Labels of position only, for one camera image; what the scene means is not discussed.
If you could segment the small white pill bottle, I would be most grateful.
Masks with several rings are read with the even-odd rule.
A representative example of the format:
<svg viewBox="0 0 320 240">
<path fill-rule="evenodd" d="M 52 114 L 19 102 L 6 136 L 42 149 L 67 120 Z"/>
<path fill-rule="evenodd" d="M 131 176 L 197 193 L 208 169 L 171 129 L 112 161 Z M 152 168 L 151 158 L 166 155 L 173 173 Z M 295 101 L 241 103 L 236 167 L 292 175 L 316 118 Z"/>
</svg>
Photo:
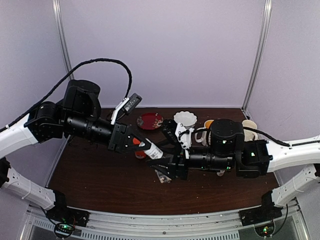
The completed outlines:
<svg viewBox="0 0 320 240">
<path fill-rule="evenodd" d="M 161 159 L 164 155 L 163 151 L 159 149 L 154 143 L 151 143 L 150 148 L 143 150 L 143 152 L 152 160 Z"/>
</svg>

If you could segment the orange pill bottle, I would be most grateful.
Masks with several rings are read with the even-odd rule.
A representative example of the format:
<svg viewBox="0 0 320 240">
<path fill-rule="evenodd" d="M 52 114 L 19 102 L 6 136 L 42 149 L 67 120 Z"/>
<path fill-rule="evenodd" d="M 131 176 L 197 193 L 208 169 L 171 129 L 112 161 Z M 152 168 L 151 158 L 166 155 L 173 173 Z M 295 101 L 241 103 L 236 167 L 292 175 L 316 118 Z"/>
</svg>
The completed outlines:
<svg viewBox="0 0 320 240">
<path fill-rule="evenodd" d="M 142 144 L 142 142 L 140 140 L 138 140 L 137 138 L 133 138 L 132 141 L 135 146 L 140 146 Z M 145 159 L 147 157 L 147 155 L 145 154 L 145 152 L 143 150 L 139 150 L 139 151 L 135 152 L 135 157 L 137 159 L 142 160 L 142 159 Z"/>
</svg>

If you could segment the clear plastic pill organizer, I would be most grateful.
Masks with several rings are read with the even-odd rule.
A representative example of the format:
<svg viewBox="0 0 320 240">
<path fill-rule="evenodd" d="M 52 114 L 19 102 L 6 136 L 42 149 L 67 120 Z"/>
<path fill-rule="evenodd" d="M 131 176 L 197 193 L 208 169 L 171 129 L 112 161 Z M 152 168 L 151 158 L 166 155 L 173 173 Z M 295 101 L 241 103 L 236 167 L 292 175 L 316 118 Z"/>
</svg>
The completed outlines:
<svg viewBox="0 0 320 240">
<path fill-rule="evenodd" d="M 160 171 L 155 170 L 155 173 L 156 173 L 158 180 L 161 184 L 169 184 L 172 181 L 171 178 L 169 178 L 168 176 L 166 176 L 165 174 L 163 174 Z"/>
</svg>

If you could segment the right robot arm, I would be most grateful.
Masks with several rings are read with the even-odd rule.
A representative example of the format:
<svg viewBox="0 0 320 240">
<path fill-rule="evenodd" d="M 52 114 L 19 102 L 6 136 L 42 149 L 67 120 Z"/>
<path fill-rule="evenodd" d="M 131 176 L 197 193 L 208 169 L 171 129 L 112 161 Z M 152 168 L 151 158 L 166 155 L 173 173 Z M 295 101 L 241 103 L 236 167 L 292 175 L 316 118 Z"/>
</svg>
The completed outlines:
<svg viewBox="0 0 320 240">
<path fill-rule="evenodd" d="M 170 158 L 164 158 L 163 151 L 148 142 L 144 152 L 151 158 L 150 166 L 170 179 L 184 178 L 189 169 L 213 172 L 235 169 L 237 177 L 253 179 L 304 165 L 305 168 L 291 180 L 261 198 L 256 216 L 266 221 L 276 209 L 282 209 L 311 184 L 320 181 L 320 137 L 282 142 L 270 136 L 269 140 L 245 141 L 245 130 L 247 128 L 240 122 L 214 120 L 207 129 L 207 146 L 192 148 L 191 134 L 197 131 L 179 123 L 174 135 L 180 150 L 175 150 Z"/>
</svg>

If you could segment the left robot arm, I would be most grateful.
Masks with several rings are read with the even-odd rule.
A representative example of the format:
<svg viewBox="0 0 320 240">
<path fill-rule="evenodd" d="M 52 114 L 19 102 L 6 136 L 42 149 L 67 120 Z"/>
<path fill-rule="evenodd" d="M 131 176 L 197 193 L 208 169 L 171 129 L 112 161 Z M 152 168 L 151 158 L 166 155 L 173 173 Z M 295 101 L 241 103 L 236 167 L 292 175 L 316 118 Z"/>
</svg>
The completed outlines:
<svg viewBox="0 0 320 240">
<path fill-rule="evenodd" d="M 63 193 L 36 184 L 19 174 L 9 163 L 8 157 L 26 160 L 26 167 L 32 167 L 41 157 L 53 155 L 40 144 L 54 139 L 75 136 L 93 143 L 107 146 L 111 151 L 125 153 L 130 150 L 150 150 L 152 143 L 133 133 L 126 124 L 117 121 L 118 114 L 129 114 L 142 98 L 134 93 L 125 97 L 112 113 L 110 120 L 101 118 L 99 102 L 100 87 L 88 80 L 71 80 L 64 97 L 57 103 L 45 101 L 38 104 L 0 134 L 0 185 L 8 188 L 23 200 L 32 202 L 52 212 L 61 222 L 72 218 Z"/>
</svg>

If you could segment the small white dropper bottle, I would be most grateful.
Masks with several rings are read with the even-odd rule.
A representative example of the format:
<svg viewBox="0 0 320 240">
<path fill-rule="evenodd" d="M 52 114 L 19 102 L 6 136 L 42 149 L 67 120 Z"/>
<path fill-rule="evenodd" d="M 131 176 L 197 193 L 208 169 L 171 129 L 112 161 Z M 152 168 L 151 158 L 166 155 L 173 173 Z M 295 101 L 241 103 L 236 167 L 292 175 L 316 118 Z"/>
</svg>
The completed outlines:
<svg viewBox="0 0 320 240">
<path fill-rule="evenodd" d="M 217 172 L 217 176 L 222 177 L 224 175 L 225 171 L 224 170 L 220 170 L 219 172 Z"/>
</svg>

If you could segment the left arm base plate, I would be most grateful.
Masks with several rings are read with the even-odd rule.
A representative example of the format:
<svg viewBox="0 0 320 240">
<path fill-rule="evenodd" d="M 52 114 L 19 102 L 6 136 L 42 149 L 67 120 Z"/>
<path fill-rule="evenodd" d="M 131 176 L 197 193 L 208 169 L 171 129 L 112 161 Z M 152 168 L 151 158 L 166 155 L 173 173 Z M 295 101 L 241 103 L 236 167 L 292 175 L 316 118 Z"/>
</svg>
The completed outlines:
<svg viewBox="0 0 320 240">
<path fill-rule="evenodd" d="M 55 205 L 53 208 L 46 211 L 46 216 L 57 222 L 86 227 L 90 213 L 85 210 L 75 209 L 65 205 Z"/>
</svg>

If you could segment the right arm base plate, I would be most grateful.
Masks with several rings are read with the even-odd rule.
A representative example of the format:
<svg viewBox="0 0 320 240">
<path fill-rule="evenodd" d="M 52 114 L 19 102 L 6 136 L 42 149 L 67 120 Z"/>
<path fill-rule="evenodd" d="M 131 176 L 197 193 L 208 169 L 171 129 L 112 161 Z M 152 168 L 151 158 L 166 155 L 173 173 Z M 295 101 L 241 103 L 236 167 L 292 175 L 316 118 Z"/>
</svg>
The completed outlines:
<svg viewBox="0 0 320 240">
<path fill-rule="evenodd" d="M 255 225 L 280 218 L 283 208 L 259 206 L 239 211 L 242 226 Z"/>
</svg>

